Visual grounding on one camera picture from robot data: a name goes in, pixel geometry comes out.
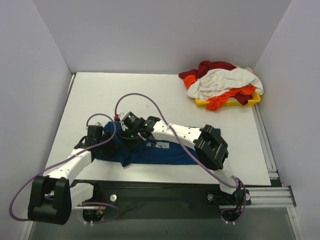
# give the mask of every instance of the black bracket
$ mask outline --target black bracket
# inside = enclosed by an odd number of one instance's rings
[[[239,202],[244,202],[244,194],[250,196],[249,190],[238,188],[232,195],[225,193],[219,189],[210,189],[206,192],[206,202],[208,206],[236,206]],[[251,200],[245,201],[246,205],[251,205]]]
[[[103,126],[89,125],[87,129],[87,135],[84,136],[80,142],[74,147],[74,149],[86,149],[93,145],[102,143],[111,137],[110,131],[104,131]],[[107,144],[91,149],[91,160],[93,161],[101,153],[104,156],[112,156],[119,148],[119,144],[116,140],[112,139]]]
[[[54,197],[49,195],[51,191],[54,191]],[[27,214],[30,221],[64,225],[71,210],[68,179],[37,176],[33,180]]]
[[[229,155],[228,144],[213,126],[205,125],[200,131],[199,138],[193,141],[199,161],[208,169],[223,169]]]

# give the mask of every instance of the white panel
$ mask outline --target white panel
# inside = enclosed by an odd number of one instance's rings
[[[253,67],[291,0],[33,0],[73,72]]]
[[[320,1],[294,0],[254,72],[280,178],[291,185],[305,239],[319,239]]]
[[[267,166],[251,107],[224,107],[218,112],[196,107],[186,94],[177,75],[82,73],[78,72],[55,137],[47,166],[69,155],[79,139],[87,134],[86,121],[95,113],[114,116],[117,100],[127,93],[138,92],[158,103],[166,120],[182,126],[221,129],[228,143],[229,164],[234,174],[248,185],[270,185]],[[140,96],[129,96],[120,103],[118,113],[132,111],[146,119],[159,116],[153,104]],[[109,121],[97,116],[91,124]],[[105,181],[137,181],[165,183],[218,182],[198,165],[131,164],[123,168],[119,162],[95,160],[77,179]]]
[[[64,59],[31,0],[0,1],[0,235],[18,239],[10,199],[44,167],[71,79]],[[30,191],[14,205],[25,218]]]

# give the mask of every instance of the black base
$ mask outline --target black base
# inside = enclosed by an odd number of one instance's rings
[[[98,183],[106,203],[120,208],[118,219],[212,219],[220,218],[218,209],[208,200],[214,194],[219,205],[237,205],[239,199],[220,191],[217,184],[183,184],[119,181],[74,181]],[[116,201],[110,200],[116,195]],[[106,208],[104,217],[118,215]]]

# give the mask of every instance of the white wall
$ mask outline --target white wall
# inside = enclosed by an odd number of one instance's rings
[[[33,0],[72,72],[254,67],[291,0]]]
[[[0,1],[0,238],[16,240],[11,197],[43,168],[62,115],[70,71],[31,0]],[[14,205],[26,217],[30,192]]]
[[[258,61],[259,109],[306,239],[320,236],[320,1],[293,0]]]

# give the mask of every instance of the orange cloth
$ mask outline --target orange cloth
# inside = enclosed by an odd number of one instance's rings
[[[206,109],[211,111],[217,111],[219,108],[221,108],[229,98],[232,98],[236,94],[242,94],[242,95],[251,95],[255,92],[256,87],[252,86],[251,84],[240,87],[240,88],[231,88],[229,91],[223,93],[220,96],[215,96],[212,98],[209,98],[209,103],[206,105]]]
[[[186,89],[189,89],[192,84],[197,81],[196,75],[188,75],[183,80],[184,84],[186,85]]]

